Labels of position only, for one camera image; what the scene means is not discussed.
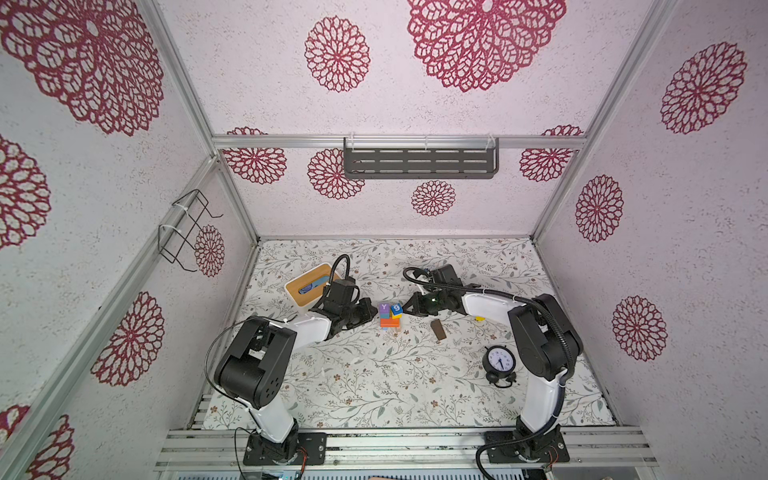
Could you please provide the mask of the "red wooden block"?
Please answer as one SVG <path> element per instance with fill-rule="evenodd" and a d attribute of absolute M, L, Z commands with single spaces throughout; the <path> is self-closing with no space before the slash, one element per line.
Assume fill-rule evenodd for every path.
<path fill-rule="evenodd" d="M 381 319 L 379 321 L 381 328 L 393 328 L 398 329 L 401 327 L 401 319 L 400 318 L 386 318 Z"/>

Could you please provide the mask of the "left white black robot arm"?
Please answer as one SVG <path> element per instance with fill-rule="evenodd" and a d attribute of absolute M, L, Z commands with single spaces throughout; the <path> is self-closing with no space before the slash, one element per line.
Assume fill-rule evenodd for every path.
<path fill-rule="evenodd" d="M 291 320 L 252 315 L 206 380 L 225 397 L 244 405 L 255 423 L 246 465 L 313 462 L 307 437 L 280 396 L 293 353 L 374 320 L 377 308 L 349 279 L 326 284 L 317 303 Z"/>

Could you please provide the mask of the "purple letter Y cube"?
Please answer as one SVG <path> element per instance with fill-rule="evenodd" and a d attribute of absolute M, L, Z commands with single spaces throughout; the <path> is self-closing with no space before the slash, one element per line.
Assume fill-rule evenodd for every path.
<path fill-rule="evenodd" d="M 378 314 L 381 320 L 391 318 L 391 307 L 388 303 L 380 303 L 378 305 Z"/>

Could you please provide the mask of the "dark brown plank block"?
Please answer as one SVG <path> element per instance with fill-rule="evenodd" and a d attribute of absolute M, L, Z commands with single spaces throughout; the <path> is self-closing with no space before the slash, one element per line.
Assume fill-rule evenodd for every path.
<path fill-rule="evenodd" d="M 430 328 L 436 337 L 437 341 L 442 341 L 447 338 L 444 326 L 439 319 L 434 319 L 430 322 Z"/>

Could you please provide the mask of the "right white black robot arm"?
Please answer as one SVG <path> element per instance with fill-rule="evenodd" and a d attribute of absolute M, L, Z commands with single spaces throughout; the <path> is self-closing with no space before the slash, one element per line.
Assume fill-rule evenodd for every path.
<path fill-rule="evenodd" d="M 511 328 L 529 380 L 514 436 L 492 445 L 542 443 L 550 438 L 559 424 L 566 384 L 583 352 L 583 342 L 557 299 L 547 293 L 526 298 L 465 285 L 450 264 L 432 270 L 406 267 L 403 277 L 421 288 L 404 307 L 410 315 L 425 317 L 448 310 Z"/>

